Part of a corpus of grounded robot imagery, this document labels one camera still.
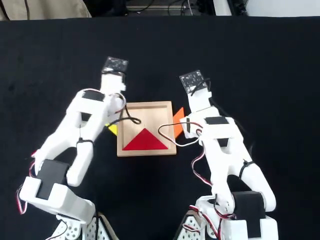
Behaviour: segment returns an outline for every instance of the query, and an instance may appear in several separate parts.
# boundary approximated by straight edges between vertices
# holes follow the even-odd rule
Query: black tablecloth
[[[211,78],[215,101],[255,141],[253,158],[277,199],[281,240],[319,223],[320,18],[133,17],[0,22],[1,239],[48,237],[57,221],[15,191],[27,158],[52,133],[76,92],[99,88],[107,56],[129,60],[129,102],[188,99],[179,76]],[[172,239],[188,205],[210,189],[190,168],[198,145],[175,156],[119,158],[106,130],[74,192],[95,201],[121,240]],[[209,176],[206,161],[197,170]],[[231,188],[243,187],[232,178]]]

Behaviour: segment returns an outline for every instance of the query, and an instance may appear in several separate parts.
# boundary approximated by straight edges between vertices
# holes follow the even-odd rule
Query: wooden frame
[[[118,157],[126,156],[152,156],[152,155],[174,155],[177,154],[176,145],[165,139],[158,133],[161,124],[173,123],[173,112],[171,101],[152,101],[152,102],[131,102],[127,103],[127,108],[132,117],[141,119],[141,124],[134,124],[130,120],[119,122],[117,127],[117,147]],[[157,150],[123,150],[123,148],[137,135],[142,129],[146,128],[168,149]],[[172,139],[175,139],[174,127],[167,126],[161,132]]]

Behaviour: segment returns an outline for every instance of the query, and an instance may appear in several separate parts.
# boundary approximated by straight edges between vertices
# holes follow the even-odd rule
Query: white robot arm
[[[36,176],[27,176],[19,192],[26,203],[56,215],[68,226],[78,226],[78,230],[92,221],[96,208],[91,201],[76,196],[69,186],[77,187],[84,179],[93,158],[94,142],[105,124],[121,117],[126,106],[121,91],[126,89],[123,81],[127,65],[125,60],[108,57],[100,90],[88,88],[75,95],[56,131],[33,155]],[[55,160],[68,148],[76,148],[70,166]]]
[[[198,224],[199,236],[196,229],[193,235],[206,239],[206,225],[208,236],[220,240],[277,240],[277,222],[265,215],[276,208],[275,195],[261,169],[252,161],[235,121],[221,116],[219,110],[210,105],[210,83],[199,70],[180,79],[191,109],[191,114],[180,120],[190,123],[182,124],[183,132],[186,138],[199,138],[204,152],[200,158],[205,155],[211,172],[210,181],[202,179],[211,186],[211,195],[200,197],[190,209],[204,221]],[[228,175],[239,177],[252,191],[231,193]],[[177,239],[183,239],[183,234],[189,235],[192,231],[187,230],[187,225],[183,228],[185,232],[180,231]]]

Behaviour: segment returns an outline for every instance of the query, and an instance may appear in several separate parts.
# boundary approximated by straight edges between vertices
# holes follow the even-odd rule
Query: yellow puzzle piece
[[[117,134],[118,134],[117,125],[114,125],[114,124],[113,124],[113,125],[109,126],[109,124],[107,123],[105,126],[107,126],[108,129],[109,129],[111,132],[113,132],[114,135],[117,136]]]

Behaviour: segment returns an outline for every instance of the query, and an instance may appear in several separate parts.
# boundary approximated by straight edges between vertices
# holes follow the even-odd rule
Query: red triangle
[[[151,132],[144,128],[131,142],[122,150],[163,150],[168,149],[161,141],[159,141]]]

